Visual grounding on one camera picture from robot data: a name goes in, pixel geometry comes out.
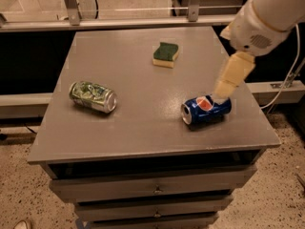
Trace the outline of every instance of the yellow sponge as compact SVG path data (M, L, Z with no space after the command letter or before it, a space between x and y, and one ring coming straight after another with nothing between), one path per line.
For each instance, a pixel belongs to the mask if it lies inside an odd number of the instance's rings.
M153 53L152 62L156 66L173 68L173 62L178 55L178 45L161 42L160 47Z

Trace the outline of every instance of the blue can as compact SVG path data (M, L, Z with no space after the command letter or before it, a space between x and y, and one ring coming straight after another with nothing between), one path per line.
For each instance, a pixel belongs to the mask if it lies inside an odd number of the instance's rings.
M228 114L231 111L232 104L230 98L223 103L213 102L210 95L199 96L190 99L181 105L181 115L183 121L187 124L201 122L210 122L211 120Z

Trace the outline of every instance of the crushed can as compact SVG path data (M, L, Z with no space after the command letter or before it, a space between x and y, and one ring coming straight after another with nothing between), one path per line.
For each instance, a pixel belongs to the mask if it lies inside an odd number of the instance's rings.
M210 122L217 117L228 114L232 104L230 98L223 103L214 102L210 95L199 96L181 105L181 115L187 124Z
M69 97L75 104L103 113L113 111L117 104L117 96L112 89L87 81L74 82Z

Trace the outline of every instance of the workbench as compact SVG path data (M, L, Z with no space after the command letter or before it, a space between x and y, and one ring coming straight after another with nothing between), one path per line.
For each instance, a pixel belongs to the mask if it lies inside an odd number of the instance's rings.
M152 63L161 41L179 45L173 69ZM28 162L50 175L51 189L92 228L213 223L259 156L280 145L244 83L229 114L183 122L181 104L212 92L227 57L210 27L78 32ZM116 109L75 105L69 89L81 80L113 89Z

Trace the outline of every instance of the black cable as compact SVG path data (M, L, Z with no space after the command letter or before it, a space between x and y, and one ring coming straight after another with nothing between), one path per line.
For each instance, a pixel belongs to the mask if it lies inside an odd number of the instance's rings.
M33 130L33 129L31 129L29 126L27 126L26 124L24 124L25 125L25 127L31 132L31 133L33 133L33 134L37 134L37 132L35 131L35 130Z
M98 18L98 2L97 0L95 0L95 5L96 5L96 15L95 15L95 19Z

